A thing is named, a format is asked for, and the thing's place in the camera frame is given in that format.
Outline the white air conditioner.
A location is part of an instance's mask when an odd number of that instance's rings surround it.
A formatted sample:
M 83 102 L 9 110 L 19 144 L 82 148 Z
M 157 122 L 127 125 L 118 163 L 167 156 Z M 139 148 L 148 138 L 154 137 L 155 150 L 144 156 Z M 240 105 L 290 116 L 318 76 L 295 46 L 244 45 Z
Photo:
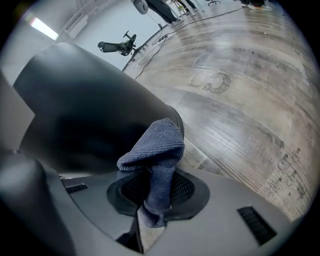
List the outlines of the white air conditioner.
M 82 11 L 78 11 L 62 28 L 58 38 L 61 40 L 63 37 L 75 39 L 82 29 L 88 24 L 88 15 Z

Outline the dark blue cloth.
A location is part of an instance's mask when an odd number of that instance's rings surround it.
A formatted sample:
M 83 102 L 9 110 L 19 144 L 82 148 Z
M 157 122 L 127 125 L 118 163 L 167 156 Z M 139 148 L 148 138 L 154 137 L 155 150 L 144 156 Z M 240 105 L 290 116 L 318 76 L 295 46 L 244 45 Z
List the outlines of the dark blue cloth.
M 169 118 L 154 121 L 133 148 L 121 156 L 117 167 L 122 172 L 149 171 L 149 194 L 139 207 L 143 223 L 149 228 L 165 226 L 171 207 L 173 174 L 185 149 L 180 129 Z

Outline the ceiling light strip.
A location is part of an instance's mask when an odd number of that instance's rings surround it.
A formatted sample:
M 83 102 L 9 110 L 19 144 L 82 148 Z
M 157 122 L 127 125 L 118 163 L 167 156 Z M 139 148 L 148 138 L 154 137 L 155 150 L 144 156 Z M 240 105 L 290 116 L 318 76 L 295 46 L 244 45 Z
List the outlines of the ceiling light strip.
M 34 17 L 29 24 L 34 29 L 38 30 L 39 32 L 43 33 L 44 35 L 46 35 L 47 37 L 51 38 L 54 41 L 59 36 L 52 28 L 50 28 L 48 25 L 46 25 L 43 21 L 41 21 L 37 17 Z

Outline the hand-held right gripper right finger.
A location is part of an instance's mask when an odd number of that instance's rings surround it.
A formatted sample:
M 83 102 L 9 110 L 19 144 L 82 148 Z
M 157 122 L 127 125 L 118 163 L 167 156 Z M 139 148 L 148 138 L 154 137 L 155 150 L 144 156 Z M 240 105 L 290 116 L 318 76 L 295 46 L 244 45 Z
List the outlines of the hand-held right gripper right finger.
M 277 234 L 291 225 L 279 208 L 243 183 L 195 168 L 185 172 L 207 184 L 208 203 L 192 219 L 169 221 L 151 256 L 257 255 L 259 245 L 238 213 L 243 207 L 253 207 Z

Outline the black round bucket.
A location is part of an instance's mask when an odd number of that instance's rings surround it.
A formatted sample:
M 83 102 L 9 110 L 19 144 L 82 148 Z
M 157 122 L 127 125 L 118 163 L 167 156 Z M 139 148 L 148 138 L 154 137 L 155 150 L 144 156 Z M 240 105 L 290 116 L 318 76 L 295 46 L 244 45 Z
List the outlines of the black round bucket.
M 152 122 L 169 118 L 184 127 L 173 107 L 71 43 L 37 53 L 13 88 L 34 113 L 20 150 L 59 173 L 115 171 Z

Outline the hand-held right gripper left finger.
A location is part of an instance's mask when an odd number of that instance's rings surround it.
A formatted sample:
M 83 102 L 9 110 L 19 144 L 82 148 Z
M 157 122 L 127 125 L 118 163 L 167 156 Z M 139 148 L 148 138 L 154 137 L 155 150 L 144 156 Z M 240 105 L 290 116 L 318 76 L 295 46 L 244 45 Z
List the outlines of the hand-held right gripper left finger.
M 123 177 L 108 172 L 62 180 L 81 213 L 103 234 L 117 242 L 140 242 L 137 211 L 150 191 L 144 171 Z

